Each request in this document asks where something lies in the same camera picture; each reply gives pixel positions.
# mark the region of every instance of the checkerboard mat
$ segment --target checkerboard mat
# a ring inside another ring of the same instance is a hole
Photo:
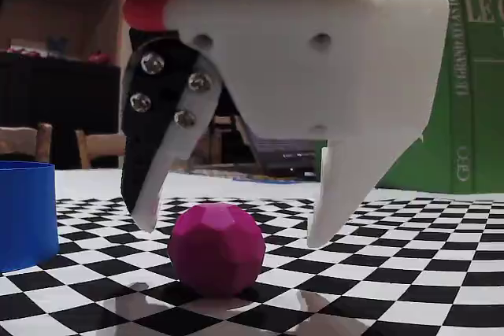
[[[254,287],[226,301],[176,281],[167,245],[179,214],[237,204],[265,236]],[[319,250],[306,247],[309,200],[172,198],[139,231],[121,199],[57,202],[60,254],[0,275],[0,335],[504,334],[504,204],[363,203]]]

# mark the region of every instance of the blue container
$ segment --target blue container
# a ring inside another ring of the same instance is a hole
[[[0,161],[0,272],[36,266],[58,251],[54,166]]]

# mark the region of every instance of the book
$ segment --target book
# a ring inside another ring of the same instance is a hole
[[[448,0],[434,108],[380,187],[451,194],[504,191],[504,0]]]

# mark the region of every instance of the metal screw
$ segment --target metal screw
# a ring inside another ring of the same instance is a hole
[[[146,94],[134,94],[129,99],[130,104],[135,112],[145,113],[152,106],[152,101]]]
[[[212,80],[208,75],[196,72],[189,76],[187,85],[189,86],[190,90],[197,93],[202,93],[207,92],[211,88]]]
[[[183,127],[184,129],[188,129],[189,127],[196,125],[196,116],[188,110],[179,110],[175,113],[173,119],[177,125]]]
[[[157,53],[145,53],[140,60],[142,70],[149,75],[157,75],[165,67],[165,60]]]

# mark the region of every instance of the pink faceted ball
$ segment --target pink faceted ball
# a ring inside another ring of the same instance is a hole
[[[232,297],[255,283],[266,245],[251,215],[196,205],[176,221],[168,254],[179,280],[204,297]]]

